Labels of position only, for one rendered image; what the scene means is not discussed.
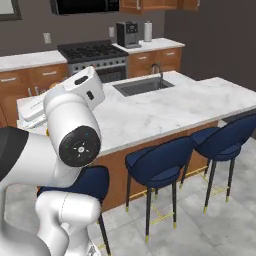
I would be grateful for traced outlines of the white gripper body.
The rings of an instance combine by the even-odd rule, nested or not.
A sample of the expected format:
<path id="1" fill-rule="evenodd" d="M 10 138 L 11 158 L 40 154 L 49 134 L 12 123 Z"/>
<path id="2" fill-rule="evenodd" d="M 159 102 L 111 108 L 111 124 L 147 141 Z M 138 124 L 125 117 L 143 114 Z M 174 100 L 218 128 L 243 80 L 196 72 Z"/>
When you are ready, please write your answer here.
<path id="1" fill-rule="evenodd" d="M 44 107 L 45 95 L 18 100 L 19 127 L 35 129 L 47 124 Z"/>

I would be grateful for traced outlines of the long wooden base cupboard run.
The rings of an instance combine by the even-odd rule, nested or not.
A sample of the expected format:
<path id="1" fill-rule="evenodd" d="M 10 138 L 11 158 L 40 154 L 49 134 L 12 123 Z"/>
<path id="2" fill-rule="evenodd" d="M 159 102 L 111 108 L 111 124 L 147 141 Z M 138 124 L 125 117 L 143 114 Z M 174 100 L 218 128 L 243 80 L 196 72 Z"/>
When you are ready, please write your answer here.
<path id="1" fill-rule="evenodd" d="M 41 94 L 53 83 L 61 82 L 67 77 L 66 63 L 0 72 L 0 127 L 16 126 L 16 100 L 29 97 L 28 88 L 31 89 L 32 96 L 37 96 L 35 86 Z"/>

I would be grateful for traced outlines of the black and steel gas range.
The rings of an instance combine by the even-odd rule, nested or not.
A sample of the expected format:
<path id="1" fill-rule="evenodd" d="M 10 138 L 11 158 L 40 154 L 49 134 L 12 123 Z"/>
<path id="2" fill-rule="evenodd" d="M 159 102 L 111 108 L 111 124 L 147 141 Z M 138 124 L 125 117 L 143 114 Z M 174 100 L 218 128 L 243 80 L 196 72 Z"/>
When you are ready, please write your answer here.
<path id="1" fill-rule="evenodd" d="M 57 49 L 67 60 L 70 76 L 93 66 L 103 83 L 127 78 L 128 53 L 110 40 L 58 45 Z"/>

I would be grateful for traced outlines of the dark framed window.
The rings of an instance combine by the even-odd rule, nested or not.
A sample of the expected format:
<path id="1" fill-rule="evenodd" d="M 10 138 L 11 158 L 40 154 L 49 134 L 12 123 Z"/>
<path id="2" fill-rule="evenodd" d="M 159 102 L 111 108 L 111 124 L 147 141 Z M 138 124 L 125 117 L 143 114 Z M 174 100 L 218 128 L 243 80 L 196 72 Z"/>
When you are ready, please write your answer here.
<path id="1" fill-rule="evenodd" d="M 0 0 L 0 21 L 20 20 L 18 0 Z"/>

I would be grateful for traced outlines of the navy blue bar stool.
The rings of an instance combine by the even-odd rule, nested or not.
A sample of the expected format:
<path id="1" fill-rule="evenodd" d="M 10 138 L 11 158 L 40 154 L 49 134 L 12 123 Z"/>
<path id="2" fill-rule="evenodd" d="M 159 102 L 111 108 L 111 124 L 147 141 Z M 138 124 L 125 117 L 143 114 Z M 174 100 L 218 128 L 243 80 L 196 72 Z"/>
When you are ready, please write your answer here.
<path id="1" fill-rule="evenodd" d="M 131 179 L 147 188 L 146 239 L 149 239 L 151 191 L 172 186 L 173 225 L 177 223 L 177 181 L 186 170 L 194 149 L 190 136 L 150 146 L 125 156 L 127 174 L 126 209 L 129 209 Z"/>
<path id="2" fill-rule="evenodd" d="M 230 162 L 226 200 L 229 200 L 235 159 L 243 144 L 256 129 L 256 114 L 251 114 L 228 123 L 223 127 L 209 127 L 191 134 L 195 150 L 212 164 L 204 204 L 207 210 L 212 189 L 216 165 L 218 162 Z"/>
<path id="3" fill-rule="evenodd" d="M 77 180 L 70 186 L 66 188 L 56 188 L 56 187 L 39 187 L 37 195 L 40 195 L 46 191 L 64 191 L 79 193 L 92 196 L 97 198 L 100 203 L 103 203 L 110 183 L 109 170 L 105 166 L 90 166 L 83 168 L 80 172 Z"/>

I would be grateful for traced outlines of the black microwave oven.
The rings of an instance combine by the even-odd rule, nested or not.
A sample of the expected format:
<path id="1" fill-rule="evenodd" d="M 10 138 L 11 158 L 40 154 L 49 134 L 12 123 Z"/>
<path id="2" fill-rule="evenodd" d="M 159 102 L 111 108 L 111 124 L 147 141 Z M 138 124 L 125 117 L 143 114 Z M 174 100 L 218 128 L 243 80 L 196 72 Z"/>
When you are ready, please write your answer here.
<path id="1" fill-rule="evenodd" d="M 50 0 L 56 15 L 117 12 L 119 0 Z"/>

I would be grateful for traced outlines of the steel sink basin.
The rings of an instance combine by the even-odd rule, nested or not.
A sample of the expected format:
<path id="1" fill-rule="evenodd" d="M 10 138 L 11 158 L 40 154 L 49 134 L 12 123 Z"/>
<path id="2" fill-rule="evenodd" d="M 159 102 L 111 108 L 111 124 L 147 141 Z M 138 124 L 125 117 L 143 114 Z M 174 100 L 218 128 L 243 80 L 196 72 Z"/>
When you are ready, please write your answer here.
<path id="1" fill-rule="evenodd" d="M 165 81 L 161 77 L 147 78 L 114 86 L 114 88 L 125 97 L 157 91 L 169 87 L 173 87 L 173 84 Z"/>

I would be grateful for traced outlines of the grey coffee machine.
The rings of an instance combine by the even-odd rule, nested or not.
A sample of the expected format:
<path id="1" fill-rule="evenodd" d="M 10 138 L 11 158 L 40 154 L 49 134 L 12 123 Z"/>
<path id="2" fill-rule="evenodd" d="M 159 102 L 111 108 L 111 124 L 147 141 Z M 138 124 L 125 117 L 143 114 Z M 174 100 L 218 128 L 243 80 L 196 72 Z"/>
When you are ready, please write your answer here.
<path id="1" fill-rule="evenodd" d="M 125 21 L 116 23 L 117 44 L 127 48 L 139 48 L 138 23 Z"/>

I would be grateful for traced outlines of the wooden kitchen island base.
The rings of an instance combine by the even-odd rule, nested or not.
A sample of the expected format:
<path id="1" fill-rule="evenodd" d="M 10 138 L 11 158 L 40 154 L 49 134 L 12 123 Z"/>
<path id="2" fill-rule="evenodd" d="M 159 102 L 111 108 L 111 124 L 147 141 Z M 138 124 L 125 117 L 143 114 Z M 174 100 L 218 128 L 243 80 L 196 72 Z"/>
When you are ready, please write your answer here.
<path id="1" fill-rule="evenodd" d="M 218 120 L 98 157 L 94 162 L 94 165 L 106 166 L 109 170 L 110 175 L 109 190 L 105 200 L 103 201 L 102 206 L 103 212 L 118 207 L 126 202 L 128 171 L 125 167 L 125 156 L 127 154 L 143 149 L 145 147 L 160 145 L 172 139 L 190 135 L 191 133 L 198 130 L 214 126 L 218 126 Z M 194 150 L 191 156 L 185 179 L 190 176 L 196 175 L 197 171 L 204 172 L 204 169 L 206 167 L 207 159 Z M 130 196 L 137 195 L 138 193 L 142 193 L 145 190 L 145 186 L 142 186 L 134 179 L 131 179 Z"/>

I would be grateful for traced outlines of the short wooden base cupboard run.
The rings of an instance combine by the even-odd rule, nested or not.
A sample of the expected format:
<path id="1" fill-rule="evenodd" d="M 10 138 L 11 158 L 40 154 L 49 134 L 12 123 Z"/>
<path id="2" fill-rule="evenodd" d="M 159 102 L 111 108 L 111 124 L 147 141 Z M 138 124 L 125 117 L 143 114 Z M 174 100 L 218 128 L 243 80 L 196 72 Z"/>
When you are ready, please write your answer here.
<path id="1" fill-rule="evenodd" d="M 163 50 L 146 51 L 130 54 L 128 57 L 128 77 L 139 77 L 150 75 L 158 64 L 163 72 L 178 71 L 181 63 L 181 48 L 167 48 Z"/>

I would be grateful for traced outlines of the dark curved tap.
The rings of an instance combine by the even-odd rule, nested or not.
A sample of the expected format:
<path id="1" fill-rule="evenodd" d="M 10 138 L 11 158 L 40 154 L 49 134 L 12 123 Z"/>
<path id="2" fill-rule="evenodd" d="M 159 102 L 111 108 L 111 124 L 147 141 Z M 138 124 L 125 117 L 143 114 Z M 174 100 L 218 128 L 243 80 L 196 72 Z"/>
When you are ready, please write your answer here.
<path id="1" fill-rule="evenodd" d="M 162 87 L 162 84 L 163 84 L 163 72 L 162 72 L 162 69 L 161 69 L 161 66 L 157 63 L 155 64 L 152 64 L 152 74 L 154 74 L 154 71 L 155 69 L 158 69 L 158 72 L 160 74 L 160 86 Z"/>

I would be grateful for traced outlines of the white paper towel roll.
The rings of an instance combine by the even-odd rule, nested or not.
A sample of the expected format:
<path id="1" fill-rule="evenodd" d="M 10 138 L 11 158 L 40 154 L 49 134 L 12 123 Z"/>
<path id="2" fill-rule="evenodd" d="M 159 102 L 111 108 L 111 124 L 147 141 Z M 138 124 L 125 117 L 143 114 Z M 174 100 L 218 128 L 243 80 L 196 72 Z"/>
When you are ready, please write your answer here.
<path id="1" fill-rule="evenodd" d="M 152 28 L 153 26 L 151 22 L 144 23 L 144 41 L 145 42 L 152 41 Z"/>

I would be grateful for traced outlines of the wooden wall cupboards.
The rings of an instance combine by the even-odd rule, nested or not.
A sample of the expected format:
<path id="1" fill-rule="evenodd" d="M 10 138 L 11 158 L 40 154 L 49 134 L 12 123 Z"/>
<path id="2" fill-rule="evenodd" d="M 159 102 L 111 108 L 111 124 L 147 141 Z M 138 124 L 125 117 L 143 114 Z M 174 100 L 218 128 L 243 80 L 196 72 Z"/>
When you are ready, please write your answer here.
<path id="1" fill-rule="evenodd" d="M 121 12 L 142 15 L 155 10 L 197 11 L 201 0 L 119 0 Z"/>

